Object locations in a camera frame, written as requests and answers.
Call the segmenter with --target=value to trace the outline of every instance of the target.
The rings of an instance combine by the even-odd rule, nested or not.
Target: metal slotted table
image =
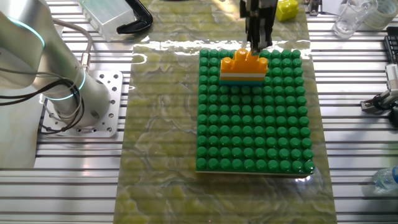
[[[116,141],[74,143],[39,137],[34,169],[0,171],[0,223],[112,223],[133,43],[105,42],[76,1],[47,2],[54,17],[93,35],[92,70],[122,71],[121,134]],[[374,195],[370,179],[398,164],[398,129],[386,114],[364,114],[359,107],[386,90],[386,32],[359,30],[339,40],[331,31],[335,16],[307,19],[338,222],[398,223],[397,197]],[[86,39],[67,28],[63,39],[80,57]]]

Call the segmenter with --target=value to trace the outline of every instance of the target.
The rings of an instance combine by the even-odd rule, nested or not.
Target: plastic container
[[[90,24],[108,42],[118,35],[116,29],[119,26],[136,20],[125,0],[80,0],[79,5]]]
[[[377,10],[377,0],[347,0],[333,30],[341,38],[351,37],[368,15]]]
[[[376,188],[380,191],[398,189],[398,166],[377,171],[373,175]]]

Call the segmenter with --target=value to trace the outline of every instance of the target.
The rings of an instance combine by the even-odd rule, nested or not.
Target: metal mounting plate
[[[119,71],[90,71],[90,75],[104,83],[111,95],[111,103],[106,114],[94,125],[84,128],[75,127],[64,133],[51,134],[48,138],[111,138],[118,131],[119,109],[121,101],[121,91],[123,85],[123,74]],[[61,129],[65,123],[57,121],[59,118],[54,110],[53,104],[47,100],[47,108],[53,111],[52,114],[45,111],[43,125],[52,129]]]

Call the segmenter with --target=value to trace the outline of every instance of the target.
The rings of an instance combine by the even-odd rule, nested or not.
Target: yellow object
[[[278,2],[276,17],[279,21],[295,18],[299,12],[299,3],[296,0],[284,0]]]

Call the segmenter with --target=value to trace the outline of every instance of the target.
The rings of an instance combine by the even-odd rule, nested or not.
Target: marble-patterned surface
[[[275,49],[302,51],[315,174],[196,174],[198,52],[246,47],[239,1],[141,1],[114,223],[336,223],[306,17],[276,20]]]

